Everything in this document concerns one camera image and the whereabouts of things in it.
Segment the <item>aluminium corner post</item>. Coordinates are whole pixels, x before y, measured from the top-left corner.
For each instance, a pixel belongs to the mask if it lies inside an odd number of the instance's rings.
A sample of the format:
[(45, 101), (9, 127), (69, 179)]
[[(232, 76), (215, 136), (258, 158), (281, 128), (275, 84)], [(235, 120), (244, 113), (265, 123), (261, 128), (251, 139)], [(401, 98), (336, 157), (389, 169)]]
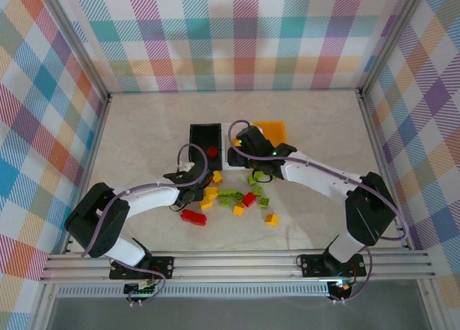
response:
[(397, 0), (395, 13), (391, 14), (382, 35), (379, 37), (380, 43), (377, 43), (377, 50), (371, 54), (368, 60), (364, 74), (358, 83), (356, 92), (364, 98), (367, 96), (377, 82), (377, 79), (388, 61), (396, 44), (403, 35), (410, 19), (413, 17), (421, 0)]
[(85, 34), (88, 42), (93, 46), (94, 51), (98, 49), (98, 42), (96, 36), (91, 31), (91, 26), (88, 19), (86, 18), (85, 12), (79, 2), (79, 0), (66, 0), (68, 3), (69, 10), (66, 10), (62, 5), (61, 0), (43, 0), (50, 10), (53, 18), (58, 23), (59, 28), (63, 32), (63, 36), (68, 41), (71, 49), (75, 52), (75, 55), (81, 62), (81, 65), (93, 85), (96, 86), (98, 92), (103, 96), (106, 102), (111, 100), (110, 88), (105, 84), (103, 77), (98, 71), (94, 58), (88, 53), (88, 49), (83, 44), (80, 35), (77, 33), (73, 20), (70, 19), (68, 13), (71, 12), (75, 21), (79, 23), (83, 33)]

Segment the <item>orange plastic bin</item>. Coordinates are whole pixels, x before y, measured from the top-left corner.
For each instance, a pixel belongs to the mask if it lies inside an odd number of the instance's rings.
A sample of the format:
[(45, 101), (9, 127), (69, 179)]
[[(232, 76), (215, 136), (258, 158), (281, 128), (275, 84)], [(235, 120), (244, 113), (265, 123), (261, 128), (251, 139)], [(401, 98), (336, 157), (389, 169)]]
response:
[(258, 121), (252, 124), (261, 127), (264, 132), (256, 143), (256, 152), (259, 156), (267, 156), (279, 145), (288, 143), (283, 121)]

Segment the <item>aluminium frame leg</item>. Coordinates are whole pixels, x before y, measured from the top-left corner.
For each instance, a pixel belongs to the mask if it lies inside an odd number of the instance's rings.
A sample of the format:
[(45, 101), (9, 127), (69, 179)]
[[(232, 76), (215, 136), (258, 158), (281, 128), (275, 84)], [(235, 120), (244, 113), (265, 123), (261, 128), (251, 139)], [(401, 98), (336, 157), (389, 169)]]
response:
[(59, 287), (56, 284), (40, 284), (32, 304), (27, 330), (46, 330)]
[(441, 302), (436, 294), (433, 281), (426, 279), (418, 280), (417, 283), (432, 330), (448, 330)]

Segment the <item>long red lego brick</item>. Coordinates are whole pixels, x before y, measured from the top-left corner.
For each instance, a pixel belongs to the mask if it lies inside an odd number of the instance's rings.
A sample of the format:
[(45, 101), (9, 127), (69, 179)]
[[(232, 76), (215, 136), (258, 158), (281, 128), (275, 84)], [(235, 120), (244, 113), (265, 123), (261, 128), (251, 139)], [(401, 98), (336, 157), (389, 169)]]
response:
[(180, 218), (183, 221), (192, 223), (197, 226), (205, 226), (207, 222), (207, 217), (205, 214), (197, 213), (188, 209), (184, 209), (182, 211)]

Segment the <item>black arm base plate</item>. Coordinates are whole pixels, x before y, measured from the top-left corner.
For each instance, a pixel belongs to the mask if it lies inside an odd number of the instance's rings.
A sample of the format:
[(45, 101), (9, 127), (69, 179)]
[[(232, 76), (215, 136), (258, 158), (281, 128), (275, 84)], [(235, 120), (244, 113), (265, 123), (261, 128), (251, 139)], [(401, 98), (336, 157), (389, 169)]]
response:
[[(170, 279), (173, 276), (174, 257), (145, 257), (135, 267), (159, 272)], [(111, 262), (110, 280), (146, 280), (152, 277), (153, 275), (147, 272), (127, 268), (115, 261)]]
[(354, 278), (367, 275), (364, 258), (355, 254), (342, 263), (326, 255), (298, 255), (296, 264), (304, 278)]

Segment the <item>aluminium side rail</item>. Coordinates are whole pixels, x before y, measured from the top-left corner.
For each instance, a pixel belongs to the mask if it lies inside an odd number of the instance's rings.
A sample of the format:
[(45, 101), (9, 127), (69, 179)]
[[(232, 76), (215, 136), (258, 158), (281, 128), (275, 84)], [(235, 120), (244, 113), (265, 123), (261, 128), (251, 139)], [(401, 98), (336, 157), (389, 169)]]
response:
[(359, 108), (360, 108), (360, 111), (362, 113), (362, 117), (364, 120), (364, 125), (366, 127), (366, 130), (369, 136), (369, 140), (371, 142), (372, 150), (374, 153), (375, 160), (377, 162), (379, 173), (382, 176), (382, 179), (385, 182), (385, 185), (387, 186), (387, 189), (390, 192), (390, 195), (392, 196), (392, 199), (395, 202), (395, 205), (398, 208), (402, 216), (402, 219), (404, 220), (404, 223), (405, 223), (403, 224), (398, 217), (394, 220), (397, 231), (402, 232), (403, 234), (406, 235), (406, 238), (403, 241), (401, 241), (401, 245), (408, 249), (413, 249), (413, 241), (410, 238), (409, 226), (407, 224), (407, 220), (405, 219), (403, 215), (403, 210), (402, 210), (400, 200), (398, 198), (398, 194), (394, 188), (394, 185), (392, 184), (390, 169), (387, 165), (385, 153), (380, 144), (380, 139), (377, 134), (377, 129), (374, 125), (370, 110), (366, 102), (366, 98), (362, 94), (362, 91), (360, 89), (357, 89), (355, 93), (356, 93), (356, 99), (357, 99), (357, 102), (358, 102), (358, 105), (359, 105)]
[(78, 202), (84, 197), (88, 190), (89, 181), (93, 172), (93, 166), (96, 161), (96, 156), (101, 143), (101, 137), (104, 132), (106, 125), (107, 116), (111, 105), (112, 98), (104, 99), (102, 101), (100, 116), (96, 118), (96, 121), (91, 128), (89, 138), (89, 150), (83, 155), (83, 172), (80, 174), (80, 180), (76, 191), (71, 193), (69, 209), (64, 213), (62, 226), (62, 234), (57, 238), (56, 246), (53, 249), (55, 254), (65, 254), (68, 252), (68, 243), (70, 241), (70, 235), (64, 228), (64, 222), (70, 215), (70, 212), (77, 206)]

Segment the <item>white plastic bin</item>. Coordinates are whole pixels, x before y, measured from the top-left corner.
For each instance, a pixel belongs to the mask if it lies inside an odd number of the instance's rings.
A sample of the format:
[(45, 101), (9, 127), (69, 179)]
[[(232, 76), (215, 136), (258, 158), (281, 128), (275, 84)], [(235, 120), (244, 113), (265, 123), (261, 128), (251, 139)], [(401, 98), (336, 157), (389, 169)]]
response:
[(224, 122), (221, 124), (221, 143), (222, 143), (222, 170), (247, 170), (250, 167), (239, 167), (230, 166), (228, 164), (228, 150), (231, 147), (230, 140), (228, 138), (228, 130), (230, 122)]

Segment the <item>controller circuit board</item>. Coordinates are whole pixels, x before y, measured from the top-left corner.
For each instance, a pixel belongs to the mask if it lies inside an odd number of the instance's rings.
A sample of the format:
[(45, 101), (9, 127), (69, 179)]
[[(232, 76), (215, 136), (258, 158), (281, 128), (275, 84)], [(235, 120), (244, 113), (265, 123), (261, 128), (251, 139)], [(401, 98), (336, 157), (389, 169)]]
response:
[(148, 298), (156, 291), (156, 285), (147, 285), (141, 288), (138, 283), (126, 283), (123, 287), (123, 293), (132, 298)]
[(354, 283), (350, 280), (328, 281), (328, 298), (333, 301), (342, 301), (351, 297)]

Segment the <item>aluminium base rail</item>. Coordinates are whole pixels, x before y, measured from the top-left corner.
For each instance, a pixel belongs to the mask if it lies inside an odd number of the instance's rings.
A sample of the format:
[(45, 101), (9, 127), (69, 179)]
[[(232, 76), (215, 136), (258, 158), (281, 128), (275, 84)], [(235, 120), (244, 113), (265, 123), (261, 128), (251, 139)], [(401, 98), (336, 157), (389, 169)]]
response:
[[(259, 283), (298, 282), (301, 280), (333, 281), (313, 269), (307, 255), (310, 250), (217, 250), (157, 252), (167, 258), (172, 269), (171, 283)], [(377, 248), (363, 252), (345, 265), (343, 277), (350, 280), (421, 280), (436, 276), (433, 264), (424, 251)], [(41, 283), (107, 283), (113, 271), (107, 257), (81, 257), (78, 253), (51, 255), (45, 264)]]

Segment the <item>black plastic bin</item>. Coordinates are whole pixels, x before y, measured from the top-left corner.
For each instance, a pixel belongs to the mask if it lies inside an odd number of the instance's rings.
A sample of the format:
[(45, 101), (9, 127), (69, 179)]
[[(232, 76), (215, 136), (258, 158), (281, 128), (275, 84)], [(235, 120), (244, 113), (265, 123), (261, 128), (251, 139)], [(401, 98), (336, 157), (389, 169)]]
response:
[[(222, 143), (221, 124), (191, 124), (189, 143), (199, 146), (206, 156), (210, 170), (222, 170)], [(210, 159), (206, 152), (209, 147), (215, 147), (220, 151), (216, 159)]]

